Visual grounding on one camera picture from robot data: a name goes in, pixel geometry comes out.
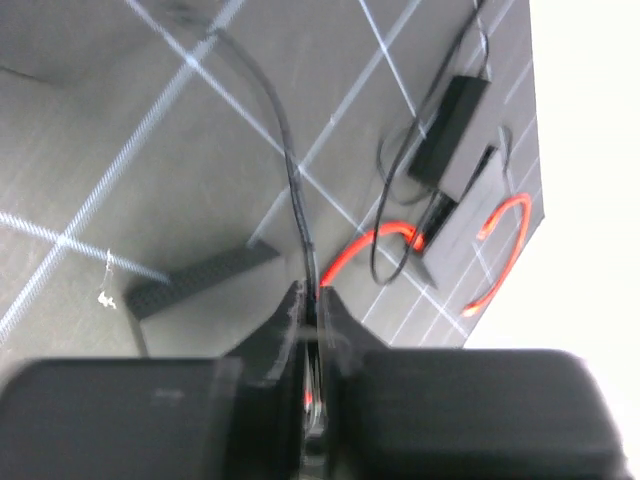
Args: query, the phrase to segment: white wall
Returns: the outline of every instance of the white wall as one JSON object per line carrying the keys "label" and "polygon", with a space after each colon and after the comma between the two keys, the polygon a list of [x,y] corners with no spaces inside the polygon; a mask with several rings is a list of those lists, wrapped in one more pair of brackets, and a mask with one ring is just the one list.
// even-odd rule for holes
{"label": "white wall", "polygon": [[640,1],[531,16],[546,219],[468,346],[580,355],[640,460]]}

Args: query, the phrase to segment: small white debris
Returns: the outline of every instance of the small white debris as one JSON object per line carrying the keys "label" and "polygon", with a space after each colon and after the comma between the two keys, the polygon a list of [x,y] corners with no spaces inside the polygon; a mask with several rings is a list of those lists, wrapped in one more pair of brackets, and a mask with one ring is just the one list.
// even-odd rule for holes
{"label": "small white debris", "polygon": [[118,309],[118,307],[116,307],[116,302],[113,301],[113,297],[107,297],[104,290],[100,292],[100,295],[98,295],[98,302],[104,308],[113,308],[114,310]]}

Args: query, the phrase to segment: red cable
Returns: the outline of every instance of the red cable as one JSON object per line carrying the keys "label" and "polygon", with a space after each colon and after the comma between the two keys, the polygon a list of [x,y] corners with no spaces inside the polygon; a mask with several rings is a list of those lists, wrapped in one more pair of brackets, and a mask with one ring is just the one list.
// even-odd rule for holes
{"label": "red cable", "polygon": [[518,255],[522,251],[524,247],[524,242],[527,238],[527,230],[529,229],[529,221],[531,220],[531,197],[527,193],[519,193],[518,195],[514,195],[510,199],[506,200],[502,205],[500,205],[495,212],[491,214],[491,216],[487,219],[484,226],[478,233],[478,240],[485,240],[493,229],[498,224],[498,221],[506,212],[512,207],[516,205],[522,205],[522,222],[520,223],[520,232],[518,233],[518,240],[516,241],[515,246],[513,247],[513,251],[511,252],[511,256],[509,257],[509,261],[507,262],[507,266],[502,271],[500,278],[498,281],[491,287],[491,290],[484,296],[478,300],[475,300],[469,303],[464,310],[462,310],[463,317],[471,317],[478,313],[479,310],[483,309],[487,306],[487,304],[493,300],[493,297],[496,296],[498,290],[506,280],[507,276],[511,272],[516,260],[518,259]]}
{"label": "red cable", "polygon": [[[407,244],[411,245],[414,235],[416,235],[416,227],[406,222],[389,222],[380,225],[378,235],[390,235],[393,233],[401,234]],[[373,243],[373,230],[369,230],[367,233],[358,238],[355,242],[349,245],[336,259],[335,262],[329,267],[327,273],[322,277],[320,287],[327,287],[333,282],[333,279],[338,275],[340,270],[363,248]],[[422,250],[424,248],[424,237],[422,234],[418,235],[413,246],[416,250]]]}
{"label": "red cable", "polygon": [[[506,280],[507,276],[509,276],[511,269],[518,259],[518,255],[524,247],[524,242],[527,238],[527,230],[529,229],[529,221],[531,220],[531,197],[527,193],[519,193],[502,203],[502,205],[500,205],[487,219],[480,232],[478,232],[477,238],[481,241],[486,240],[486,238],[495,229],[504,212],[517,205],[522,205],[522,222],[520,224],[520,232],[518,233],[516,245],[511,252],[511,256],[509,257],[507,266],[503,270],[498,281],[491,287],[491,290],[489,290],[489,292],[485,296],[469,303],[464,307],[462,311],[463,317],[471,317],[475,315],[479,310],[486,307],[488,303],[493,300],[493,298],[500,290],[500,287],[502,287],[502,284]],[[389,222],[380,226],[378,235],[384,236],[394,233],[401,234],[405,238],[407,244],[411,245],[411,241],[413,240],[414,235],[416,235],[416,227],[406,222]],[[333,279],[336,277],[336,275],[338,275],[340,270],[342,270],[342,268],[363,248],[371,245],[371,243],[373,243],[373,230],[369,230],[368,232],[366,232],[340,254],[336,261],[331,265],[331,267],[329,267],[327,273],[325,273],[322,277],[320,287],[329,286],[331,282],[333,282]],[[422,250],[424,246],[424,237],[422,234],[420,234],[416,239],[414,248],[419,251]]]}

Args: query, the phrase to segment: wire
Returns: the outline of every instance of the wire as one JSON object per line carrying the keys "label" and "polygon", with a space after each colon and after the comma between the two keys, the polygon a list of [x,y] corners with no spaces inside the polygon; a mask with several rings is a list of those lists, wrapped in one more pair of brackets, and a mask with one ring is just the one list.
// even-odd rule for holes
{"label": "wire", "polygon": [[506,175],[511,163],[513,131],[506,125],[500,125],[498,127],[498,137],[500,139],[500,149],[504,155],[503,173]]}
{"label": "wire", "polygon": [[[303,326],[312,327],[317,330],[317,298],[319,287],[315,246],[307,223],[306,206],[300,185],[300,169],[293,162],[293,158],[295,158],[293,140],[291,138],[291,129],[289,127],[289,121],[284,111],[284,107],[278,97],[275,87],[267,75],[264,73],[258,62],[244,49],[244,47],[242,47],[242,45],[236,42],[229,34],[227,34],[227,32],[219,28],[212,29],[211,31],[208,31],[207,34],[217,36],[223,44],[229,47],[236,54],[237,58],[251,72],[267,97],[269,97],[269,101],[271,102],[273,111],[278,120],[280,135],[282,137],[282,150],[287,170],[287,179],[289,181],[289,191],[291,193],[291,203],[293,205],[293,215],[300,233],[307,280]],[[319,367],[321,363],[318,344],[314,342],[307,343],[306,355],[309,360],[309,375],[311,377],[313,390],[312,395],[315,398],[322,398],[320,384],[322,376]],[[302,379],[306,374],[305,372],[305,369],[301,372],[294,371],[293,375],[297,378],[297,375],[300,374],[300,378]],[[304,380],[300,380],[300,382],[300,404],[302,411],[304,411]]]}
{"label": "wire", "polygon": [[[384,165],[383,165],[383,161],[382,161],[382,157],[384,157],[385,149],[386,149],[386,147],[388,147],[387,143],[393,137],[392,133],[397,133],[397,134],[404,133],[406,135],[406,133],[408,131],[409,131],[409,127],[401,128],[397,132],[392,130],[391,132],[389,132],[388,135],[385,135],[382,138],[382,140],[380,141],[380,143],[378,145],[378,152],[376,154],[376,168],[378,170],[378,174],[380,175],[380,179],[383,182],[385,181],[385,179],[387,178],[387,175],[388,175],[388,173],[384,169]],[[427,198],[429,195],[431,195],[433,193],[431,191],[431,189],[429,189],[429,188],[424,188],[423,187],[423,188],[421,188],[421,190],[422,190],[421,192],[418,192],[413,197],[408,198],[406,200],[403,200],[393,191],[392,188],[390,188],[389,189],[389,199],[392,200],[394,203],[400,205],[400,206],[409,207],[409,206],[415,205],[416,203],[421,202],[422,200],[424,200],[425,198]]]}
{"label": "wire", "polygon": [[291,203],[293,204],[293,214],[300,233],[300,239],[302,242],[302,251],[305,259],[305,273],[307,277],[307,299],[308,307],[313,307],[312,317],[315,318],[315,303],[318,293],[318,274],[317,263],[315,258],[315,247],[311,233],[309,231],[309,225],[306,218],[306,206],[304,202],[304,196],[302,188],[300,186],[300,170],[298,166],[293,162],[295,158],[293,149],[293,140],[291,138],[291,129],[287,120],[284,107],[278,97],[278,94],[266,76],[258,62],[231,37],[226,31],[216,28],[211,31],[211,35],[215,35],[225,43],[242,63],[251,71],[251,74],[258,80],[261,88],[269,97],[273,110],[278,119],[280,127],[280,134],[282,137],[282,149],[284,152],[284,161],[287,168],[287,178],[289,180],[289,191],[291,193]]}
{"label": "wire", "polygon": [[513,251],[511,252],[511,256],[509,257],[509,261],[507,262],[507,266],[502,271],[500,278],[498,281],[491,287],[489,292],[487,292],[483,297],[478,300],[474,300],[464,307],[462,310],[463,317],[472,317],[478,311],[486,307],[491,300],[496,296],[500,287],[509,276],[511,269],[516,263],[518,259],[518,255],[524,248],[524,242],[527,239],[527,231],[529,229],[529,222],[531,220],[531,197],[527,193],[519,193],[514,195],[513,197],[506,200],[502,205],[500,205],[495,212],[491,214],[491,216],[487,219],[484,226],[478,233],[478,240],[486,240],[486,238],[491,235],[493,229],[496,228],[498,221],[510,208],[513,208],[517,205],[522,205],[522,221],[520,223],[520,231],[518,232],[518,239],[516,241],[515,246],[513,247]]}
{"label": "wire", "polygon": [[[427,90],[427,93],[426,93],[424,99],[422,100],[422,102],[420,103],[418,109],[416,110],[416,116],[413,119],[413,121],[411,122],[411,125],[409,126],[407,135],[406,135],[405,139],[403,140],[402,145],[400,146],[400,150],[396,154],[396,157],[395,157],[393,163],[391,164],[391,167],[389,168],[389,172],[387,174],[387,177],[384,179],[383,187],[382,187],[382,193],[380,195],[380,202],[378,203],[378,209],[376,211],[376,217],[375,217],[374,226],[373,226],[373,240],[372,240],[371,255],[370,255],[370,258],[369,258],[369,267],[370,267],[370,270],[371,270],[371,276],[373,277],[373,280],[378,285],[386,285],[389,282],[392,282],[395,278],[397,278],[398,275],[400,275],[400,273],[402,272],[402,269],[404,268],[404,266],[405,266],[405,264],[406,264],[406,262],[407,262],[407,260],[409,258],[409,255],[411,253],[411,248],[412,248],[411,244],[407,245],[407,248],[405,249],[405,252],[404,252],[404,254],[402,256],[402,259],[398,263],[398,266],[396,267],[396,270],[389,277],[387,277],[386,279],[381,279],[380,278],[380,276],[378,275],[378,271],[376,269],[376,251],[377,251],[377,247],[378,247],[378,235],[379,235],[380,223],[382,222],[382,214],[384,212],[384,207],[386,205],[387,199],[389,197],[389,192],[391,190],[391,183],[393,182],[393,179],[396,176],[396,173],[398,171],[398,168],[400,167],[402,159],[404,158],[405,154],[407,153],[407,149],[409,147],[409,143],[411,141],[411,138],[413,138],[413,136],[416,133],[416,130],[418,129],[418,126],[420,124],[420,114],[421,114],[421,112],[431,102],[431,99],[432,99],[435,91],[437,90],[438,86],[440,85],[440,82],[442,81],[442,79],[444,77],[444,74],[445,74],[445,71],[447,70],[447,67],[449,66],[449,64],[451,63],[451,60],[453,59],[454,55],[456,54],[456,52],[460,48],[462,40],[466,36],[467,31],[471,27],[471,24],[473,23],[474,20],[476,20],[476,18],[478,18],[478,15],[480,14],[480,11],[481,11],[482,7],[485,5],[485,3],[486,3],[486,0],[479,0],[478,1],[477,8],[474,10],[473,14],[469,16],[469,18],[467,19],[467,21],[465,22],[463,27],[460,29],[460,31],[456,35],[453,43],[449,47],[449,50],[447,50],[447,53],[446,53],[442,63],[438,67],[438,71],[436,72],[436,75],[435,75],[433,81],[431,82],[431,85],[429,86],[429,89]],[[432,197],[431,197],[431,201],[429,202],[429,206],[427,207],[427,209],[425,211],[425,214],[420,219],[420,225],[424,224],[426,226],[428,224],[429,218],[427,216],[427,212],[430,213],[430,211],[433,210],[432,207],[434,205],[436,205],[439,200],[440,200],[440,194],[434,193],[432,195]]]}
{"label": "wire", "polygon": [[478,71],[478,78],[484,78],[485,80],[491,81],[491,75],[489,73],[489,49],[491,48],[489,44],[489,34],[482,27],[482,24],[478,25],[478,29],[480,30],[480,36],[482,37],[482,48],[484,50],[482,65],[480,65],[480,70]]}
{"label": "wire", "polygon": [[[392,234],[400,234],[404,237],[405,241],[408,244],[411,244],[414,237],[415,241],[413,241],[413,248],[415,250],[422,250],[425,245],[424,236],[419,234],[416,235],[417,229],[415,226],[406,223],[406,222],[389,222],[382,224],[380,226],[380,235],[392,235]],[[328,287],[333,283],[335,277],[340,273],[340,271],[344,268],[344,266],[349,263],[349,261],[355,257],[358,253],[362,251],[362,249],[371,245],[373,242],[373,230],[369,230],[360,238],[355,240],[351,245],[349,245],[333,262],[331,267],[327,270],[327,272],[322,277],[320,281],[320,287]]]}

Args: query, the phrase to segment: black rectangular block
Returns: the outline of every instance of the black rectangular block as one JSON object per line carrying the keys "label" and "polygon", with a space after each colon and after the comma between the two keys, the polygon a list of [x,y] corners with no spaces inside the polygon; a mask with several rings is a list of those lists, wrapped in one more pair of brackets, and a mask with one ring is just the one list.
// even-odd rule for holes
{"label": "black rectangular block", "polygon": [[444,93],[438,116],[409,166],[409,175],[459,202],[480,158],[455,156],[489,82],[456,75]]}

